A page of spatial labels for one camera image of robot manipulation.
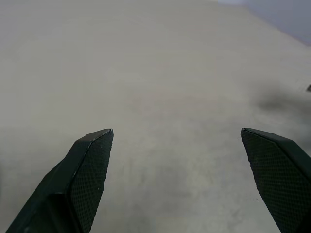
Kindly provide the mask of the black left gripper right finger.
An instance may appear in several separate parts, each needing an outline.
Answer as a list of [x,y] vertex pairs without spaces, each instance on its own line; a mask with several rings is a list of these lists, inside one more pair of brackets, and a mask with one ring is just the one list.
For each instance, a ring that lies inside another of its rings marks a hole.
[[257,190],[281,233],[311,233],[311,157],[294,141],[242,128]]

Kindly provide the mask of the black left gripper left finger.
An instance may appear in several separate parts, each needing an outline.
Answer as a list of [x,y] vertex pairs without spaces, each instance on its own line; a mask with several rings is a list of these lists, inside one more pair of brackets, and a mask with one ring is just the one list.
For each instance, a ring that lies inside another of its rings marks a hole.
[[114,132],[74,142],[31,194],[5,233],[89,233],[104,191]]

